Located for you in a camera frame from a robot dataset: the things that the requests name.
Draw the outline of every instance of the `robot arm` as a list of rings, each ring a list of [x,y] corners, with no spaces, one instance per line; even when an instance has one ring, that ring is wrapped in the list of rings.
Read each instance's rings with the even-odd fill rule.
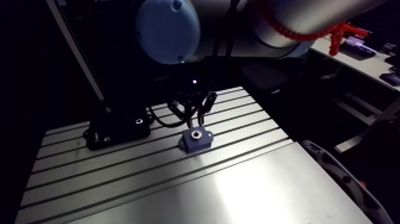
[[[324,33],[384,0],[146,0],[136,17],[145,53],[161,64],[206,56],[296,57],[313,41],[282,35]]]

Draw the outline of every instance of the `metal work surface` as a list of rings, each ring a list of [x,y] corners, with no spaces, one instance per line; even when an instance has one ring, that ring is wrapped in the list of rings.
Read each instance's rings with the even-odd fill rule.
[[[16,223],[368,223],[297,145],[276,150],[293,142],[240,87],[218,92],[212,147],[194,154],[177,147],[186,126],[157,122],[146,139],[89,151],[88,124],[47,131]]]
[[[371,223],[298,143],[251,157],[72,223]]]

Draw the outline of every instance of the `black object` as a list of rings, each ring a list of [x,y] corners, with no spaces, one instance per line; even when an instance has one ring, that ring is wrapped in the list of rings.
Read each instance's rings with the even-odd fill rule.
[[[261,63],[243,66],[242,73],[259,91],[275,91],[288,80],[281,70]]]
[[[90,150],[145,138],[150,134],[151,119],[146,111],[134,114],[102,113],[90,121],[83,134]]]
[[[390,56],[385,59],[385,62],[398,67],[398,66],[400,66],[400,55]]]
[[[393,224],[381,203],[339,160],[311,141],[303,141],[301,145],[373,223]]]
[[[204,127],[193,127],[183,131],[179,148],[186,153],[194,153],[209,148],[213,139],[213,133],[205,130]]]
[[[400,86],[400,76],[393,73],[385,73],[379,76],[381,80],[384,80],[392,86]]]
[[[359,61],[371,58],[376,55],[374,51],[370,50],[364,45],[350,45],[346,42],[340,45],[339,50],[341,53]]]

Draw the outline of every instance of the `cable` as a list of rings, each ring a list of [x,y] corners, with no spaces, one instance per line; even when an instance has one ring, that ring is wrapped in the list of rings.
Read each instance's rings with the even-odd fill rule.
[[[186,122],[188,122],[188,120],[191,119],[193,117],[193,115],[195,115],[195,113],[196,113],[196,111],[198,110],[199,107],[200,107],[200,104],[198,104],[195,107],[194,110],[190,111],[190,113],[186,113],[185,112],[187,114],[187,116],[185,118],[183,118],[181,121],[175,122],[175,123],[170,123],[170,124],[167,124],[167,123],[164,123],[163,121],[161,121],[160,118],[157,117],[157,115],[155,115],[155,113],[154,113],[153,109],[151,108],[151,106],[149,106],[148,108],[149,108],[149,111],[150,111],[151,115],[153,116],[153,118],[158,123],[160,123],[162,126],[164,126],[164,127],[179,127],[181,125],[184,125]]]

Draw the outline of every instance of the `white table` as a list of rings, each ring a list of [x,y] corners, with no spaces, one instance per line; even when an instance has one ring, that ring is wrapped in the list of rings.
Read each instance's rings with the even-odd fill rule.
[[[329,46],[330,46],[330,40],[325,39],[325,38],[320,38],[315,41],[314,45],[311,47],[312,50],[315,52],[321,53],[327,57],[332,58],[333,60],[339,62],[340,64],[343,64],[344,66],[347,66],[349,68],[352,68],[361,74],[375,80],[376,82],[381,83],[382,85],[385,85],[386,87],[398,91],[400,93],[400,86],[392,86],[385,81],[381,80],[379,76],[383,73],[389,73],[389,68],[392,67],[392,65],[384,62],[384,59],[387,58],[387,55],[377,53],[375,57],[358,61],[350,56],[347,56],[343,53],[338,53],[334,57],[329,55]],[[360,143],[362,137],[377,123],[382,120],[388,119],[392,117],[399,109],[400,109],[400,96],[397,97],[396,100],[394,100],[393,103],[391,103],[390,106],[388,106],[387,109],[384,111],[380,111],[373,107],[372,105],[368,104],[367,102],[363,101],[362,99],[359,99],[356,96],[353,95],[348,95],[350,99],[354,100],[355,102],[359,103],[360,105],[364,106],[365,108],[369,109],[370,111],[374,112],[376,116],[371,116],[371,117],[366,117],[362,115],[360,112],[357,110],[353,109],[352,107],[348,106],[347,104],[341,102],[341,101],[336,101],[338,106],[342,107],[349,113],[353,114],[366,124],[370,125],[370,127],[361,135],[355,136],[339,145],[337,145],[335,148],[340,152],[344,152],[358,143]]]
[[[98,151],[89,122],[47,131],[16,223],[371,223],[241,87],[218,92],[205,124],[212,147],[194,154],[177,148],[186,126]]]

